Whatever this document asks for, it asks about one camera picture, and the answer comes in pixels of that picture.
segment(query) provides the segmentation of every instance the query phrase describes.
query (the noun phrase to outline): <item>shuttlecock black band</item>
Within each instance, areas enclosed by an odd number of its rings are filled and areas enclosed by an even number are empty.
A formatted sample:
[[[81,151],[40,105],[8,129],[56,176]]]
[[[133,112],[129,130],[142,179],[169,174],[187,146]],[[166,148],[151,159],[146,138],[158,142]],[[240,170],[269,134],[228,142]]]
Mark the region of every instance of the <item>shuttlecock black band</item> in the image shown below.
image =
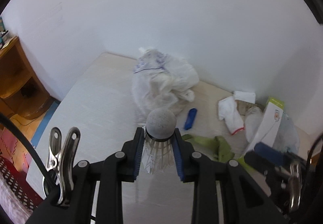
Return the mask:
[[[153,137],[152,135],[150,135],[150,134],[147,132],[147,130],[146,130],[146,133],[147,133],[147,135],[148,135],[152,140],[154,140],[154,141],[156,141],[156,142],[165,142],[165,141],[167,141],[167,140],[170,140],[170,139],[172,138],[172,136],[173,136],[173,135],[171,135],[171,136],[170,136],[170,137],[168,137],[168,138],[160,139],[160,138],[155,138],[155,137]]]

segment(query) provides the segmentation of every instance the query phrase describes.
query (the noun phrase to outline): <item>wooden cabinet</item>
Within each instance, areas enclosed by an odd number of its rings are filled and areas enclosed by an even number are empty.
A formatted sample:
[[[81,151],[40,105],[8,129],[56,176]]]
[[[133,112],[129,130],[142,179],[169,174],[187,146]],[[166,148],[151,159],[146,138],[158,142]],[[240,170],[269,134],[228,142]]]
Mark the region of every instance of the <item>wooden cabinet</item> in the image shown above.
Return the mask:
[[[13,38],[7,47],[0,50],[0,112],[34,119],[43,114],[52,102],[30,66],[19,38]]]

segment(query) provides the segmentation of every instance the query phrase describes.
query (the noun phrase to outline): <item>silver screw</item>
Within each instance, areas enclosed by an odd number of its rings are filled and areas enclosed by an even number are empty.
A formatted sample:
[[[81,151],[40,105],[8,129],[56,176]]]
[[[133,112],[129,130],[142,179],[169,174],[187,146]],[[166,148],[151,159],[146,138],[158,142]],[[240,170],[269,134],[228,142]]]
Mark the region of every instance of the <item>silver screw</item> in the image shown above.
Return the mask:
[[[192,153],[192,157],[194,157],[194,158],[200,158],[201,156],[202,156],[202,154],[200,152],[194,151]]]
[[[234,159],[231,159],[231,160],[229,161],[229,165],[230,165],[230,166],[233,166],[233,167],[236,167],[236,166],[238,166],[238,165],[239,165],[239,163],[238,163],[238,161],[236,161],[236,160],[234,160]]]
[[[122,157],[124,157],[124,155],[125,155],[125,153],[124,153],[124,152],[122,152],[122,151],[118,151],[118,152],[115,154],[116,158],[122,158]]]
[[[79,167],[86,167],[88,165],[88,162],[86,160],[81,160],[79,163],[78,163],[78,166]]]

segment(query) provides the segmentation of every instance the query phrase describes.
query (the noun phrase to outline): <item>wall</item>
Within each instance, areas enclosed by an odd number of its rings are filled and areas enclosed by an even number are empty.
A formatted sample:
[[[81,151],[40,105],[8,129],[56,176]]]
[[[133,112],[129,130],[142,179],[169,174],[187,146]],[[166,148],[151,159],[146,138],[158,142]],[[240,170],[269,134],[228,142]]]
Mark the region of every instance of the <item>wall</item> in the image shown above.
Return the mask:
[[[201,80],[284,100],[307,133],[323,129],[323,30],[303,0],[11,0],[2,16],[59,100],[102,52],[154,46]]]

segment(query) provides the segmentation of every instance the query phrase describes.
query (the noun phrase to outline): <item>white box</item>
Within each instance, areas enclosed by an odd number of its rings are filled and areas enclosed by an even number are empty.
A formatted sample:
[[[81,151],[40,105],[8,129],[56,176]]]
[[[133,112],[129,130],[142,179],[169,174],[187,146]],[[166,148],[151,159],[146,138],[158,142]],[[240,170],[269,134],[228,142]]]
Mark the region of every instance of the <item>white box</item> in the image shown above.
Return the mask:
[[[263,119],[256,131],[255,137],[248,145],[244,154],[253,150],[258,142],[263,142],[272,147],[278,132],[284,110],[284,102],[269,97],[264,110]]]

